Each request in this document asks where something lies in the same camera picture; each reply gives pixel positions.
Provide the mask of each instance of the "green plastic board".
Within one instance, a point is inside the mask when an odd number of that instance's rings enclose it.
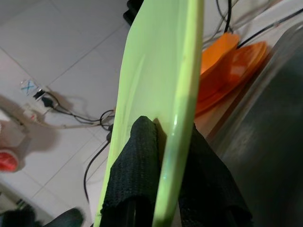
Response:
[[[120,72],[113,136],[98,211],[110,168],[135,120],[157,123],[164,151],[153,227],[171,225],[185,169],[198,92],[202,0],[144,0],[129,31]],[[94,227],[101,215],[96,214]]]

